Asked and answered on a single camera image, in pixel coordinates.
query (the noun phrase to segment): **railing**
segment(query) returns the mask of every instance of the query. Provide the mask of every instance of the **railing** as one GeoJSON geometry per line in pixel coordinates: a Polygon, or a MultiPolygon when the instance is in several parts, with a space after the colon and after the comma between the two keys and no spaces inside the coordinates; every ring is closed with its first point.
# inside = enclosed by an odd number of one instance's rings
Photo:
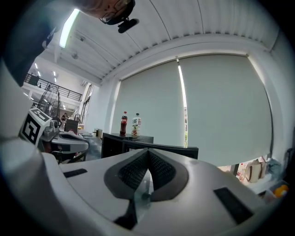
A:
{"type": "Polygon", "coordinates": [[[58,86],[54,83],[48,82],[48,81],[41,79],[39,77],[27,74],[25,82],[29,83],[31,85],[37,86],[39,88],[42,88],[42,89],[47,89],[49,86],[54,85],[58,88],[60,96],[71,98],[76,101],[81,101],[82,94],[79,94],[79,93],[76,93],[76,92],[71,91],[69,89],[66,89],[64,87],[58,86]]]}

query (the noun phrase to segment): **bottle label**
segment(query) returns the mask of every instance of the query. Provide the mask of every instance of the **bottle label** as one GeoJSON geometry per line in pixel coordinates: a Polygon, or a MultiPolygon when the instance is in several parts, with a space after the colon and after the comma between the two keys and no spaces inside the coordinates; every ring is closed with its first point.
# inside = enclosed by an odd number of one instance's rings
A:
{"type": "Polygon", "coordinates": [[[134,118],[132,120],[132,131],[131,131],[132,136],[138,136],[141,123],[142,123],[142,120],[140,118],[134,118]]]}

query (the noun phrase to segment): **cola bottle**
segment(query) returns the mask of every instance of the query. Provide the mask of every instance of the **cola bottle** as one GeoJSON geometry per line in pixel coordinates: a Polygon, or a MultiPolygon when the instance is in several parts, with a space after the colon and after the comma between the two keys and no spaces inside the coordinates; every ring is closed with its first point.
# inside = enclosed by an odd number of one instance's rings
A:
{"type": "Polygon", "coordinates": [[[126,134],[126,126],[127,126],[127,112],[124,112],[122,119],[121,119],[121,129],[120,134],[125,135],[126,134]]]}

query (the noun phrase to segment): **desk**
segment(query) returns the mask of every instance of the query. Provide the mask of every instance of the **desk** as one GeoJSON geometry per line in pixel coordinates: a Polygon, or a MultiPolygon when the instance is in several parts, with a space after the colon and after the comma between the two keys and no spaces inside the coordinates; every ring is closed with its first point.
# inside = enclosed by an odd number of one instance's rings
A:
{"type": "Polygon", "coordinates": [[[133,137],[131,134],[125,134],[124,136],[115,133],[103,133],[102,145],[101,145],[101,158],[119,155],[123,153],[123,140],[148,142],[153,143],[153,137],[150,136],[137,136],[133,137]]]}

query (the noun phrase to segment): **fan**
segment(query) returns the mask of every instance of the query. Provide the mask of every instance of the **fan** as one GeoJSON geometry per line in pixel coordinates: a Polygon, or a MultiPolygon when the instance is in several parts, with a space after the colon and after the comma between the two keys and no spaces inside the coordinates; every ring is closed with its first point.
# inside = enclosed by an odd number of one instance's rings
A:
{"type": "Polygon", "coordinates": [[[60,97],[59,89],[55,85],[49,84],[46,87],[46,91],[43,93],[40,101],[37,105],[41,111],[50,116],[53,120],[57,120],[59,127],[61,126],[61,121],[59,119],[59,107],[60,107],[60,97]]]}

